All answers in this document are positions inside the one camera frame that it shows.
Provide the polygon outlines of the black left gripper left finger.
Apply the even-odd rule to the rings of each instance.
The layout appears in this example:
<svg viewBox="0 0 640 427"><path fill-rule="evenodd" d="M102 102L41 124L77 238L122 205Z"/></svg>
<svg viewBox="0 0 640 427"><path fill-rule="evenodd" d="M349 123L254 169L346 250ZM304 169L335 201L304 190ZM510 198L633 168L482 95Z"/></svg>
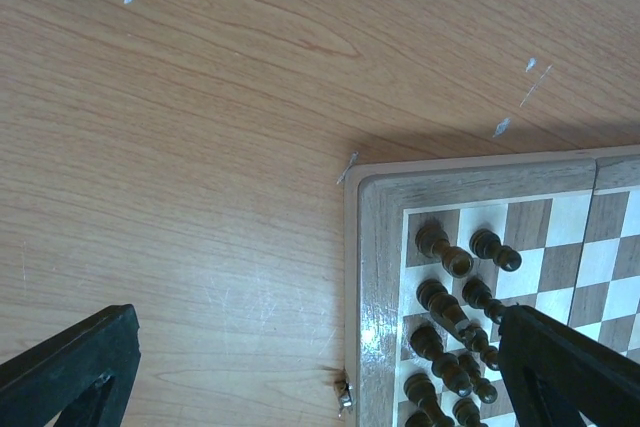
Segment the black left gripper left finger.
<svg viewBox="0 0 640 427"><path fill-rule="evenodd" d="M138 371L133 305L111 305L1 365L3 426L119 426Z"/></svg>

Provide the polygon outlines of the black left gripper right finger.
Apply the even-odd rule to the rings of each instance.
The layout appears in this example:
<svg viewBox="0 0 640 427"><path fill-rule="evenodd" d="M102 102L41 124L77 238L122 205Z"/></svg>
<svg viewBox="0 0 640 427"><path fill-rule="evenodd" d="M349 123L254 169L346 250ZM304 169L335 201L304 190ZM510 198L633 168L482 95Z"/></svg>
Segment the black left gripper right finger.
<svg viewBox="0 0 640 427"><path fill-rule="evenodd" d="M499 369L521 426L639 424L639 364L536 309L506 308Z"/></svg>

